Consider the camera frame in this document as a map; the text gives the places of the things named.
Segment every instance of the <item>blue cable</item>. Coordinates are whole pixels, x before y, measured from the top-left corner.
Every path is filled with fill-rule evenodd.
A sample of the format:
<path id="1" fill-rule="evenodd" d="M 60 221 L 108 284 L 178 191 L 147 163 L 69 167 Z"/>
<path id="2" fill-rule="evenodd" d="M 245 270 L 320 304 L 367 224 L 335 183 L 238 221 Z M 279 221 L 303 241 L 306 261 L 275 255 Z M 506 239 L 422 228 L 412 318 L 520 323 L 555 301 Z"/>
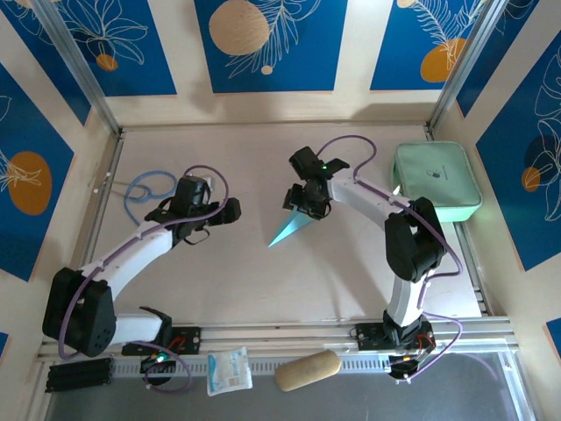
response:
<path id="1" fill-rule="evenodd" d="M 154 195 L 152 193 L 152 189 L 150 189 L 149 187 L 147 187 L 144 184 L 138 184 L 138 182 L 140 182 L 141 180 L 144 180 L 146 177 L 150 177 L 152 175 L 165 175 L 166 177 L 170 178 L 174 182 L 174 186 L 168 192 L 166 192 L 164 194 Z M 129 209 L 129 202 L 132 202 L 132 203 L 146 203 L 149 200 L 167 199 L 168 197 L 170 197 L 175 192 L 176 187 L 177 187 L 177 178 L 175 178 L 175 175 L 173 175 L 172 173 L 169 173 L 167 171 L 161 171 L 161 170 L 147 171 L 147 172 L 139 175 L 138 177 L 136 177 L 134 180 L 132 180 L 131 184 L 129 184 L 129 187 L 126 189 L 126 191 L 123 195 L 124 211 L 129 216 L 129 218 L 132 220 L 132 222 L 134 222 L 138 226 L 138 225 L 140 225 L 140 222 L 134 217 L 134 215 L 132 215 L 132 212 Z M 132 193 L 133 189 L 142 189 L 142 190 L 145 191 L 146 194 L 143 195 L 143 196 L 139 196 L 139 197 L 131 196 L 131 193 Z"/>

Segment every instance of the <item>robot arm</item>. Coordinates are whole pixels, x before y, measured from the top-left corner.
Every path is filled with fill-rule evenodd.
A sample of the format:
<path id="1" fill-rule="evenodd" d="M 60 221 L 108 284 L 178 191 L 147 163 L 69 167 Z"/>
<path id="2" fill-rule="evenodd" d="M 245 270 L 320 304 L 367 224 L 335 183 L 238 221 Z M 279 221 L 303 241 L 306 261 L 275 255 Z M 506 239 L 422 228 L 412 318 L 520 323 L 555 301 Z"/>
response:
<path id="1" fill-rule="evenodd" d="M 169 252 L 192 232 L 207 231 L 208 226 L 230 224 L 239 219 L 239 200 L 230 198 L 224 208 L 212 218 L 203 217 L 215 211 L 219 203 L 208 203 L 210 188 L 207 180 L 184 175 L 178 182 L 175 194 L 145 217 L 145 222 L 121 245 L 78 270 L 63 268 L 53 278 L 43 333 L 54 339 L 60 336 L 62 320 L 69 303 L 84 280 L 100 266 L 103 271 L 92 278 L 72 312 L 68 323 L 65 345 L 95 357 L 108 346 L 132 341 L 156 342 L 167 346 L 170 338 L 171 318 L 159 311 L 140 307 L 142 312 L 115 315 L 114 302 L 121 291 L 146 266 Z M 175 219 L 202 217 L 157 229 Z M 131 239 L 152 230 L 140 241 L 131 245 Z M 108 257 L 122 250 L 112 261 Z"/>
<path id="2" fill-rule="evenodd" d="M 354 171 L 346 162 L 335 159 L 324 163 L 309 147 L 296 152 L 290 163 L 305 185 L 295 184 L 288 191 L 284 208 L 296 208 L 319 220 L 329 215 L 331 201 L 346 203 L 385 231 L 387 262 L 395 280 L 392 298 L 384 311 L 383 331 L 394 347 L 410 344 L 418 332 L 427 329 L 419 298 L 424 280 L 440 264 L 445 250 L 403 208 L 416 211 L 444 236 L 432 203 L 425 198 L 410 201 L 394 196 L 361 180 L 389 200 L 375 195 L 355 181 Z"/>

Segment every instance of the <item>white packet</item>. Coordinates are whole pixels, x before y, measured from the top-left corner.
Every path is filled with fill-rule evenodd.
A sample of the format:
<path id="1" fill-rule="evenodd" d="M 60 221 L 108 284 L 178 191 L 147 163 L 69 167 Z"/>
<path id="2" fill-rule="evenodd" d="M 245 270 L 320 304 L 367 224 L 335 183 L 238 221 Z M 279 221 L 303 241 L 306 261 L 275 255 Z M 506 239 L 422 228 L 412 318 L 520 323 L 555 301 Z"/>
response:
<path id="1" fill-rule="evenodd" d="M 209 396 L 234 390 L 251 389 L 252 372 L 249 368 L 247 348 L 235 351 L 209 353 L 209 377 L 207 392 Z"/>

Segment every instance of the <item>mint green pouch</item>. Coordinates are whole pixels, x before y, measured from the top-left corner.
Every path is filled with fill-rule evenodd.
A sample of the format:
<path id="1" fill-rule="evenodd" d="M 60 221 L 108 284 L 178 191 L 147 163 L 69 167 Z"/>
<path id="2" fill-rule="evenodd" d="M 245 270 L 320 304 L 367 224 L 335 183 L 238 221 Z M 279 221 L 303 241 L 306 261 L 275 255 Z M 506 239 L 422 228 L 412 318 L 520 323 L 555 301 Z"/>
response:
<path id="1" fill-rule="evenodd" d="M 410 199 L 428 198 L 440 222 L 467 220 L 481 206 L 464 148 L 455 142 L 404 143 L 395 152 L 392 186 Z"/>

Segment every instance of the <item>white table surface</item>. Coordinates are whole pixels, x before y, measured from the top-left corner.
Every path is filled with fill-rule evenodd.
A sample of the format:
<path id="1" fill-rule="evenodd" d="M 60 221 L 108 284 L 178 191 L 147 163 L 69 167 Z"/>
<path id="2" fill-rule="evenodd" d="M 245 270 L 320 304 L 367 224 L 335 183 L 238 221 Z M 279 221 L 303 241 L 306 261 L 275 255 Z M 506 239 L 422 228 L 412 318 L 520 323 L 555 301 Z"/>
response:
<path id="1" fill-rule="evenodd" d="M 386 263 L 384 233 L 354 209 L 334 203 L 328 218 L 267 248 L 288 216 L 282 209 L 287 189 L 299 182 L 288 158 L 303 146 L 318 150 L 347 133 L 376 142 L 376 160 L 361 175 L 387 188 L 395 148 L 425 140 L 423 128 L 412 125 L 192 126 L 126 133 L 116 181 L 130 182 L 154 169 L 179 177 L 191 165 L 211 165 L 228 179 L 231 195 L 241 201 L 242 217 L 233 225 L 211 227 L 210 238 L 200 245 L 180 244 L 154 261 L 121 293 L 117 310 L 148 305 L 177 323 L 198 324 L 380 318 L 394 280 Z M 338 157 L 356 166 L 369 153 L 366 143 L 353 139 L 332 146 L 323 158 Z M 146 184 L 156 192 L 169 189 L 169 181 L 159 176 Z M 124 189 L 114 185 L 116 191 Z M 212 200 L 222 200 L 223 193 L 217 181 Z M 131 210 L 142 219 L 157 205 L 132 203 Z M 96 256 L 134 229 L 122 197 L 111 195 Z M 444 234 L 461 255 L 453 226 L 444 225 Z M 445 256 L 439 271 L 453 268 Z M 453 317 L 480 316 L 469 275 L 434 281 L 425 309 Z"/>

